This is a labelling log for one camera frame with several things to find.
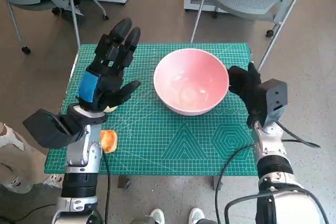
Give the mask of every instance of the triangle pattern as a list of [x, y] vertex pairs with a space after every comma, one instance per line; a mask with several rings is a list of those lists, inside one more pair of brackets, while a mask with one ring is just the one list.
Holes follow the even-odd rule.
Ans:
[[208, 159], [194, 134], [186, 124], [182, 124], [162, 155], [162, 159]]

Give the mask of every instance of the white sneaker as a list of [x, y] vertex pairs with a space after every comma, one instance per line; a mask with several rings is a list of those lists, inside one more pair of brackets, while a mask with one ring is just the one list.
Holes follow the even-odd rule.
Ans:
[[62, 188], [64, 175], [63, 174], [50, 174], [42, 184], [48, 185], [51, 187]]
[[196, 224], [199, 220], [204, 219], [204, 213], [199, 208], [193, 208], [189, 214], [188, 224]]
[[164, 215], [161, 209], [154, 209], [149, 216], [152, 216], [158, 224], [164, 224]]
[[10, 183], [3, 184], [7, 190], [12, 191], [17, 194], [26, 194], [28, 193], [33, 184], [25, 181], [23, 178], [16, 177]]

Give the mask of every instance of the mat pattern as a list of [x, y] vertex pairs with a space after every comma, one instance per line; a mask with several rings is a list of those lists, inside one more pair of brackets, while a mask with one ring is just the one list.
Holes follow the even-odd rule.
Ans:
[[[125, 71], [125, 83], [140, 80], [142, 84], [103, 125], [118, 134], [117, 151], [108, 154], [112, 174], [218, 175], [234, 151], [253, 142], [246, 126], [246, 109], [234, 94], [229, 93], [216, 108], [200, 116], [175, 114], [159, 100], [153, 86], [156, 65], [168, 53], [191, 47], [214, 54], [227, 68], [246, 68], [250, 60], [247, 44], [140, 44]], [[76, 102], [78, 83], [95, 48], [82, 45], [62, 113]], [[45, 172], [63, 173], [65, 157], [65, 148], [50, 150]], [[101, 173], [106, 173], [104, 162]], [[256, 175], [253, 150], [238, 155], [225, 174]]]

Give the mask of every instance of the orange food item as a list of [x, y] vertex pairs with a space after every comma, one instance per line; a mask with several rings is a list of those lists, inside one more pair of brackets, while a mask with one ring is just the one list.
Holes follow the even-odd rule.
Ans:
[[118, 137], [114, 130], [100, 132], [100, 143], [105, 153], [111, 153], [117, 149]]

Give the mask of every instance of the table leg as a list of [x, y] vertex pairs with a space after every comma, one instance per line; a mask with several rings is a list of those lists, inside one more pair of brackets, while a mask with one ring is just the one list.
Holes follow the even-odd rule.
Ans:
[[118, 188], [127, 190], [131, 185], [131, 180], [126, 175], [119, 175]]

